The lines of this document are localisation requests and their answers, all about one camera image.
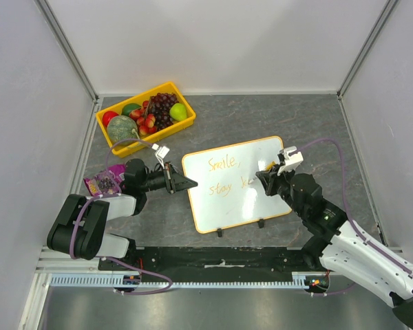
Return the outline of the green melon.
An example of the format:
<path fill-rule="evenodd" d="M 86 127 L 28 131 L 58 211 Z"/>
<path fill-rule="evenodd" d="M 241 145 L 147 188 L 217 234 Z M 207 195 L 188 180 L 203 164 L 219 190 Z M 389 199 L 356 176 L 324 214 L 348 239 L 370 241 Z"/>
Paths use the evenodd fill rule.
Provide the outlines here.
<path fill-rule="evenodd" d="M 120 146 L 131 144 L 133 139 L 139 138 L 136 122 L 125 115 L 118 115 L 110 120 L 107 134 L 113 144 L 122 141 Z"/>

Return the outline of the purple grape bunch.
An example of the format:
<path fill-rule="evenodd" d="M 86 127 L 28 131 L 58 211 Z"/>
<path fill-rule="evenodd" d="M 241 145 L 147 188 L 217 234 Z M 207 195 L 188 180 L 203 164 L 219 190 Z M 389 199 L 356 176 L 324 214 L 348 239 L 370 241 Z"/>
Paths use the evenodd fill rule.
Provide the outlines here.
<path fill-rule="evenodd" d="M 175 93 L 157 93 L 150 97 L 148 114 L 155 118 L 154 126 L 158 131 L 173 125 L 176 121 L 170 116 L 170 110 L 174 104 L 178 103 Z"/>

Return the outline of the whiteboard with yellow frame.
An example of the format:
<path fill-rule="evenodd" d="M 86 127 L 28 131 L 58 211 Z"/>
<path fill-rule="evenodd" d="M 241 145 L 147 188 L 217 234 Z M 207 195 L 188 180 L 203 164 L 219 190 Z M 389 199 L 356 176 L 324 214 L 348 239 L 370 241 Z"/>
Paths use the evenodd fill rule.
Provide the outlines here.
<path fill-rule="evenodd" d="M 282 139 L 270 136 L 186 154 L 184 175 L 197 182 L 188 190 L 196 230 L 200 234 L 287 215 L 281 197 L 265 195 L 257 171 L 277 162 Z"/>

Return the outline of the yellow plastic bin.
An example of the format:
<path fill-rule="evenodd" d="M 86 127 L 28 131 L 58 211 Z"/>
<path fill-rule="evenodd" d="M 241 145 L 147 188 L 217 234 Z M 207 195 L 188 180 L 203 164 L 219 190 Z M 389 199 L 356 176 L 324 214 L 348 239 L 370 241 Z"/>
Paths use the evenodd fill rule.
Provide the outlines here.
<path fill-rule="evenodd" d="M 194 110 L 173 82 L 96 113 L 112 153 L 120 158 L 145 148 L 144 144 L 134 142 L 134 138 L 154 143 L 191 126 L 195 118 Z"/>

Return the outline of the red cherries cluster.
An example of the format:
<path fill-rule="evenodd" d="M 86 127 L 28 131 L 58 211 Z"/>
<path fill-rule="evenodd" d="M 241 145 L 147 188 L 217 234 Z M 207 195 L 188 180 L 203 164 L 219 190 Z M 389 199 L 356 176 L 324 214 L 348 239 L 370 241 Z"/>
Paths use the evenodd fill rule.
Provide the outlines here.
<path fill-rule="evenodd" d="M 129 117 L 136 123 L 140 136 L 151 135 L 157 132 L 156 117 L 151 112 L 151 102 L 144 101 L 142 108 L 132 111 Z"/>

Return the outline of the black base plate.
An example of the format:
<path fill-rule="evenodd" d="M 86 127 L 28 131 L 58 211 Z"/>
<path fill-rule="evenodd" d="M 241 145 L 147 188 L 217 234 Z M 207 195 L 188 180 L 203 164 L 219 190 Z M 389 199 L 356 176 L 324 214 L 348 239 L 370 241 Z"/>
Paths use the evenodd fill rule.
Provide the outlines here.
<path fill-rule="evenodd" d="M 175 283 L 283 282 L 293 272 L 326 271 L 308 253 L 286 247 L 132 247 L 121 261 Z"/>

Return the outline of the white marker with yellow cap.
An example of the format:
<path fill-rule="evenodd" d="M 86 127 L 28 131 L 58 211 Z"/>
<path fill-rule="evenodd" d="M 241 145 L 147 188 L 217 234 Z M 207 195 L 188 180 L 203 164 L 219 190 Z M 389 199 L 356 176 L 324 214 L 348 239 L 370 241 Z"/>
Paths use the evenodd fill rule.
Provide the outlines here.
<path fill-rule="evenodd" d="M 271 162 L 270 164 L 268 164 L 266 166 L 266 168 L 264 170 L 260 170 L 260 171 L 256 172 L 255 176 L 252 179 L 248 180 L 248 184 L 252 184 L 256 179 L 259 179 L 262 176 L 262 174 L 264 174 L 265 172 L 272 169 L 272 167 L 274 167 L 274 165 L 276 165 L 276 163 Z"/>

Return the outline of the green lime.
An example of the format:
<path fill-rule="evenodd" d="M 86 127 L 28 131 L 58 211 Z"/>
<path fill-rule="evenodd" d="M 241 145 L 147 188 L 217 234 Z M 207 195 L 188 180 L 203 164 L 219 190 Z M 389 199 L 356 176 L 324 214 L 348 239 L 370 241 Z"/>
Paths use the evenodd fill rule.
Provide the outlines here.
<path fill-rule="evenodd" d="M 141 108 L 142 108 L 142 106 L 139 105 L 139 104 L 129 103 L 129 104 L 126 104 L 126 105 L 123 107 L 123 109 L 122 109 L 122 111 L 121 111 L 121 114 L 122 114 L 123 116 L 129 116 L 132 111 L 135 111 L 135 110 L 141 109 Z"/>

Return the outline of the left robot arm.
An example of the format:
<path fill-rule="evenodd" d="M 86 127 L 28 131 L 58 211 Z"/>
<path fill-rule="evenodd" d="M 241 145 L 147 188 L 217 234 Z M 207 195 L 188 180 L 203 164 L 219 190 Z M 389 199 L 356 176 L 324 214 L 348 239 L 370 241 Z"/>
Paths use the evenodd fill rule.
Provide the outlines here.
<path fill-rule="evenodd" d="M 171 162 L 149 170 L 141 159 L 132 159 L 125 167 L 121 191 L 115 194 L 69 195 L 47 236 L 47 247 L 68 254 L 73 259 L 91 260 L 96 256 L 113 256 L 122 270 L 131 270 L 137 253 L 129 249 L 129 241 L 120 239 L 121 247 L 104 253 L 110 246 L 105 238 L 107 221 L 140 214 L 147 202 L 147 193 L 165 189 L 174 194 L 195 188 L 198 183 L 179 173 Z"/>

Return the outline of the green pear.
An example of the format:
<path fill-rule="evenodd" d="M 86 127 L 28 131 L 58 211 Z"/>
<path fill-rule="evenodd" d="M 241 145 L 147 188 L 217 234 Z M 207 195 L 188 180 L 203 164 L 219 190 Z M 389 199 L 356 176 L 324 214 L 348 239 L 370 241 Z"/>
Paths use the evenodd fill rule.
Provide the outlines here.
<path fill-rule="evenodd" d="M 187 108 L 184 104 L 177 102 L 170 108 L 169 115 L 173 120 L 181 122 L 188 117 Z"/>

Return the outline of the purple snack bag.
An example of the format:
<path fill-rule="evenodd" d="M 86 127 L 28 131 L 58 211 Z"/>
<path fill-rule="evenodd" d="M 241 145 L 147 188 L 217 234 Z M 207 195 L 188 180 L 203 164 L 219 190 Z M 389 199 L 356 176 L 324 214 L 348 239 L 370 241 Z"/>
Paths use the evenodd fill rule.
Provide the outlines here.
<path fill-rule="evenodd" d="M 83 182 L 91 196 L 116 194 L 125 179 L 125 170 L 124 164 L 115 164 L 92 177 L 85 177 Z"/>

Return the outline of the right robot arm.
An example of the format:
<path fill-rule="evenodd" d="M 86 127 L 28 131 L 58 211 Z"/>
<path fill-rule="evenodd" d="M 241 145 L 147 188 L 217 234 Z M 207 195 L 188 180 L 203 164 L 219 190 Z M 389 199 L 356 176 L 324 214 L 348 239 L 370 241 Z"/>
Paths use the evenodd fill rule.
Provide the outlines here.
<path fill-rule="evenodd" d="M 413 264 L 370 236 L 346 211 L 323 196 L 310 174 L 278 164 L 255 174 L 266 195 L 280 196 L 312 234 L 302 248 L 308 270 L 339 273 L 380 298 L 413 329 Z"/>

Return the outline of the red apple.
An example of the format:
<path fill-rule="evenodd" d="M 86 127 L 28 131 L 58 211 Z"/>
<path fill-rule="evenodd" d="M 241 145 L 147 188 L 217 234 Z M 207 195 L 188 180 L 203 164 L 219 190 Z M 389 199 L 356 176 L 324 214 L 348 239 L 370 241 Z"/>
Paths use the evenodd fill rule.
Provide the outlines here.
<path fill-rule="evenodd" d="M 117 116 L 118 116 L 118 113 L 116 113 L 115 111 L 106 111 L 106 112 L 104 112 L 103 117 L 102 117 L 103 126 L 107 127 L 109 125 L 110 121 L 113 118 L 117 117 Z"/>

